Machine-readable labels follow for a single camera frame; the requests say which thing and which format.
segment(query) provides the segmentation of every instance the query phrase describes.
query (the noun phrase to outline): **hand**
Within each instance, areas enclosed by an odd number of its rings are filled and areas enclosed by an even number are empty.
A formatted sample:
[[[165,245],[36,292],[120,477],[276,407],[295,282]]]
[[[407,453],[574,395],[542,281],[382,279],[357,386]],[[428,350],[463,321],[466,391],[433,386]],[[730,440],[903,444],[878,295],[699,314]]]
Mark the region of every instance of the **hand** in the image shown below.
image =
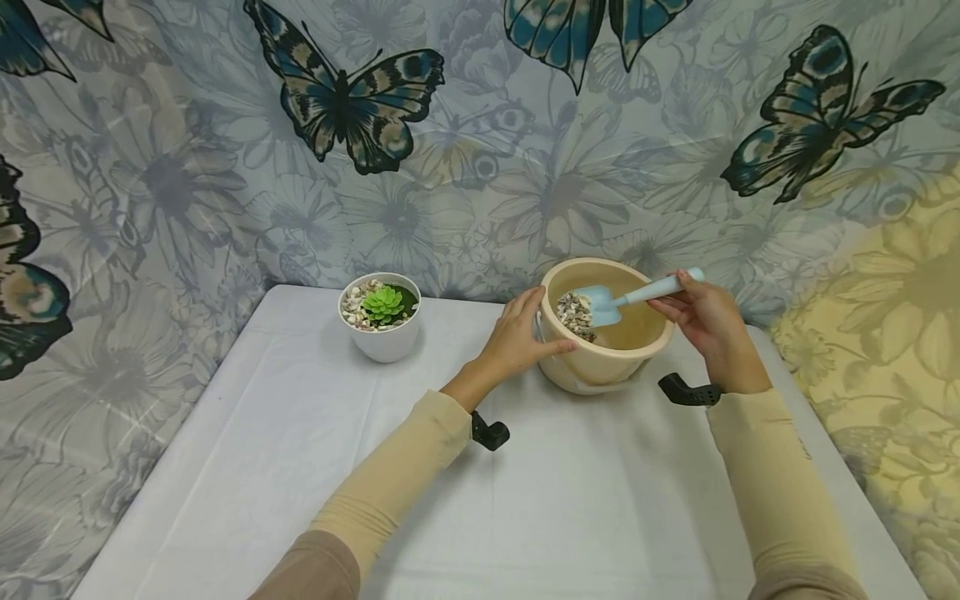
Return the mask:
[[[480,355],[466,363],[441,392],[457,400],[468,413],[503,380],[530,369],[541,358],[577,349],[573,340],[534,339],[534,316],[546,289],[523,292],[503,307]]]
[[[756,394],[773,387],[766,368],[727,290],[677,272],[682,292],[648,303],[677,324],[707,363],[710,382],[724,392]]]

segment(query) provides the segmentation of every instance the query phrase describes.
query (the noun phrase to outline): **white table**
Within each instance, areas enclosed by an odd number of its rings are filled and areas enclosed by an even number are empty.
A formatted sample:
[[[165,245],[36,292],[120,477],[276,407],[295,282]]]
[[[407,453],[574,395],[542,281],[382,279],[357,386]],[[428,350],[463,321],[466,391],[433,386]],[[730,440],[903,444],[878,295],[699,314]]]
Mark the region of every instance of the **white table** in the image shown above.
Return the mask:
[[[74,595],[245,598],[364,456],[482,347],[500,306],[424,300],[414,354],[367,360],[337,292],[270,291]],[[764,333],[753,330],[827,480],[874,600],[915,579]],[[512,438],[444,472],[363,591],[399,598],[744,600],[749,554],[703,409],[657,381],[703,383],[682,335],[631,390],[571,396],[538,370],[481,405]]]

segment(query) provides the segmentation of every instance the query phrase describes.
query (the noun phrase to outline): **beige sleeve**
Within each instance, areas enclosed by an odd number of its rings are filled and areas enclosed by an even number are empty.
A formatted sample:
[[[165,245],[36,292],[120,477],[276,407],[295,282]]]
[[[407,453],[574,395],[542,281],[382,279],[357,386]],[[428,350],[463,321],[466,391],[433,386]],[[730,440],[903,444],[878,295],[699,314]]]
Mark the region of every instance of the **beige sleeve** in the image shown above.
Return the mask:
[[[470,415],[427,392],[353,470],[251,600],[352,600],[380,548],[470,440]]]
[[[840,519],[776,390],[708,410],[754,559],[750,600],[866,600]]]

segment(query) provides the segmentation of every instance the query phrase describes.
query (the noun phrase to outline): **white flower pot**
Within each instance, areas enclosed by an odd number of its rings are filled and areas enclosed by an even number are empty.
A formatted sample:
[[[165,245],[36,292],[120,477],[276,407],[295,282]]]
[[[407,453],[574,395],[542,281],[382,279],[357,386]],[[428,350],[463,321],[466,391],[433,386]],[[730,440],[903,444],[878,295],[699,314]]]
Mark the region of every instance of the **white flower pot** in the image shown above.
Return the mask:
[[[404,287],[417,297],[417,302],[420,302],[421,298],[420,288],[417,287],[416,283],[403,275],[396,273],[371,273],[352,281],[350,285],[344,288],[344,291],[340,293],[340,298],[337,299],[337,315],[340,318],[340,322],[343,323],[344,327],[350,332],[350,339],[353,340],[353,343],[356,344],[364,354],[378,363],[394,363],[409,354],[410,350],[414,348],[414,343],[417,341],[417,334],[420,332],[420,312],[422,307],[419,306],[417,308],[417,311],[414,312],[413,317],[411,317],[409,321],[394,329],[387,331],[361,331],[357,329],[347,323],[341,306],[344,305],[344,298],[352,288],[358,287],[371,279],[379,279],[387,285]]]

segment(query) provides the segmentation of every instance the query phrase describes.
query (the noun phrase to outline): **black clamp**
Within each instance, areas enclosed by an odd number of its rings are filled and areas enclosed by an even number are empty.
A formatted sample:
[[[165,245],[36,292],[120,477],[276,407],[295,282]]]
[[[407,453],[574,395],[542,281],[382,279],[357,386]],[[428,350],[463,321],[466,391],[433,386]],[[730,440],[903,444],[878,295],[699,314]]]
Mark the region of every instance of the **black clamp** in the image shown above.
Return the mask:
[[[507,429],[507,426],[502,422],[497,421],[487,425],[487,422],[476,411],[470,413],[470,417],[472,418],[470,437],[490,452],[504,445],[510,439],[510,429]]]
[[[691,388],[678,373],[674,372],[661,379],[658,384],[667,399],[681,406],[713,406],[720,401],[720,396],[723,394],[723,390],[712,383]]]

